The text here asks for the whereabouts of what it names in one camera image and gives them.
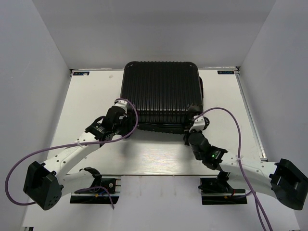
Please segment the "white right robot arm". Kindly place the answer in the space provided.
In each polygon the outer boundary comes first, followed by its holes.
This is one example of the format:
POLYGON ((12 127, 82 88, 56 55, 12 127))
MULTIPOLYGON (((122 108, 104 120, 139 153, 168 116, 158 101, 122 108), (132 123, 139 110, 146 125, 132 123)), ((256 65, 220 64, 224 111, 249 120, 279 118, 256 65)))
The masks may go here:
POLYGON ((184 143, 191 147, 195 159, 210 170, 217 170, 215 178, 202 178, 199 189, 206 196, 254 190, 277 199, 293 210, 302 210, 308 195, 308 178, 291 161, 257 161, 238 158, 225 149, 211 145, 201 132, 188 133, 184 143))

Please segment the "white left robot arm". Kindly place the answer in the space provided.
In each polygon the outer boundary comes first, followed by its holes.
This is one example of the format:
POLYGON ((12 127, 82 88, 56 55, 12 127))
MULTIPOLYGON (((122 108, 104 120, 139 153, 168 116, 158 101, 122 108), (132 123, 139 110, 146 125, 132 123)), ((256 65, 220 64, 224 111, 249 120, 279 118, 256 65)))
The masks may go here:
POLYGON ((43 210, 53 208, 64 195, 73 192, 97 192, 102 188, 101 174, 85 167, 78 173, 70 170, 104 144, 129 137, 138 125, 136 110, 129 112, 128 102, 119 100, 107 114, 95 119, 75 142, 62 145, 62 151, 42 163, 31 163, 23 191, 43 210))

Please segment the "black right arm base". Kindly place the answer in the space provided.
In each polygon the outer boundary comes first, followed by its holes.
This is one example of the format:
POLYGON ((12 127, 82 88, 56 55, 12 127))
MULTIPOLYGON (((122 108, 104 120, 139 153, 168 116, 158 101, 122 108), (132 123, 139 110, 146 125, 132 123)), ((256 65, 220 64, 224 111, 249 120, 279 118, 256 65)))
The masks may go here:
POLYGON ((202 205, 247 204, 245 189, 233 189, 224 180, 219 180, 217 178, 200 178, 198 189, 201 192, 202 205))

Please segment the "black hard-shell suitcase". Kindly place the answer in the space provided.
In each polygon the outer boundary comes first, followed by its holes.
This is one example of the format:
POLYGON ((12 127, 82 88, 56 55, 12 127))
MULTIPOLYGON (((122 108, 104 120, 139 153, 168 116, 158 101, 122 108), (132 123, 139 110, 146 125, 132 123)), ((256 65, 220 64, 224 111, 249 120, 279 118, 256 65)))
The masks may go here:
POLYGON ((192 62, 130 62, 120 97, 134 105, 139 130, 185 134, 204 111, 203 82, 192 62))

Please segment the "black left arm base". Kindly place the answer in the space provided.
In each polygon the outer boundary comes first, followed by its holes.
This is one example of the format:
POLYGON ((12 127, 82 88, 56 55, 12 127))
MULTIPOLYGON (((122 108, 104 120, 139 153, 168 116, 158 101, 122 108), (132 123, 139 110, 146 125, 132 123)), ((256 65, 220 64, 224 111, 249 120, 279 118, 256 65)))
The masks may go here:
POLYGON ((100 186, 91 190, 71 193, 70 204, 88 205, 115 205, 120 197, 121 178, 102 177, 100 183, 93 184, 100 186))

